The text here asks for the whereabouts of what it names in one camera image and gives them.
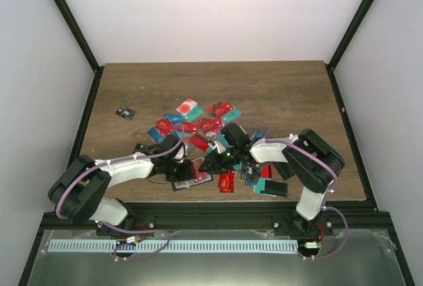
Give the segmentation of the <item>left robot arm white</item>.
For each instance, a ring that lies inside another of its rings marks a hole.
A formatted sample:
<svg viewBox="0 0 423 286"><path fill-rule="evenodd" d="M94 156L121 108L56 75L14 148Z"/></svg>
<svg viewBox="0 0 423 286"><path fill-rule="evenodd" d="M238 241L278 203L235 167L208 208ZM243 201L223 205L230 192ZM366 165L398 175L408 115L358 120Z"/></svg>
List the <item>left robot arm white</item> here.
<svg viewBox="0 0 423 286"><path fill-rule="evenodd" d="M130 180L165 176L170 183L194 178L192 163L187 159L186 145L170 134L155 145L138 143L131 155L109 160L77 157L52 185L48 199L60 219L73 224L88 220L108 223L122 236L135 228L135 219L119 199L105 197L107 189Z"/></svg>

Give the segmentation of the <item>black leather card holder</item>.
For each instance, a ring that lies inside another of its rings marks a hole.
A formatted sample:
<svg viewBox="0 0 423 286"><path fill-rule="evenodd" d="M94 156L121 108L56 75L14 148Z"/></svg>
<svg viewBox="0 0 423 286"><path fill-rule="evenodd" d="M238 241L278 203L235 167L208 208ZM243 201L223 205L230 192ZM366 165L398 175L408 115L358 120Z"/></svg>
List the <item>black leather card holder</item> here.
<svg viewBox="0 0 423 286"><path fill-rule="evenodd" d="M182 182L176 182L172 183L171 187L174 192L179 190L188 189L190 187L206 184L208 182L211 182L213 180L213 176L211 174L208 174L206 172L200 172L199 168L204 162L204 157L199 157L197 159L194 159L192 161L192 171L194 177L190 180L185 180Z"/></svg>

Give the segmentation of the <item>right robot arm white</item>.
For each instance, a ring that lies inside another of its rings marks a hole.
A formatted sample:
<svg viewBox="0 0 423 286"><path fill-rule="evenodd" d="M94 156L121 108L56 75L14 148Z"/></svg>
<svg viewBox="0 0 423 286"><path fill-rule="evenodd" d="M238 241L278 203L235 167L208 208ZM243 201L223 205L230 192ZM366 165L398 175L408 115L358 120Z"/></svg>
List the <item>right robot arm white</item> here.
<svg viewBox="0 0 423 286"><path fill-rule="evenodd" d="M272 165L283 180L296 176L303 189L292 222L299 234L312 233L327 195L345 167L341 155L312 129L269 139L251 137L241 126L230 123L221 134L229 146L222 147L214 141L211 152L199 167L200 172L228 174L240 165L246 180L258 184L266 166Z"/></svg>

